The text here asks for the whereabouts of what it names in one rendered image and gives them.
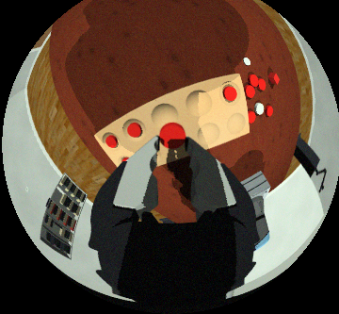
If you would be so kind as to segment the tan tray with round pockets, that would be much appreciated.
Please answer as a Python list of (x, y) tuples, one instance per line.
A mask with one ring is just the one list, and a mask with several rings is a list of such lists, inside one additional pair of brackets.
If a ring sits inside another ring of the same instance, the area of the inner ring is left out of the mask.
[[(225, 87), (236, 89), (237, 96), (229, 101), (223, 96)], [(131, 137), (127, 128), (131, 123), (141, 126), (138, 137)], [(160, 134), (164, 124), (180, 124), (186, 136), (205, 150), (250, 133), (246, 96), (240, 74), (228, 74), (198, 82), (162, 95), (121, 116), (94, 137), (118, 167), (125, 157), (132, 156), (147, 141)], [(116, 147), (109, 147), (105, 139), (113, 135)], [(185, 144), (169, 149), (160, 142), (157, 166), (188, 157)]]

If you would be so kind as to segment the red cube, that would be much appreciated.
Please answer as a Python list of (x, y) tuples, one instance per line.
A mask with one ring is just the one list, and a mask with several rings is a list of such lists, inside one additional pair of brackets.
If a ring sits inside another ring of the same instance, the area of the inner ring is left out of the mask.
[(271, 81), (271, 83), (278, 85), (280, 79), (278, 78), (276, 73), (270, 73), (268, 78)]

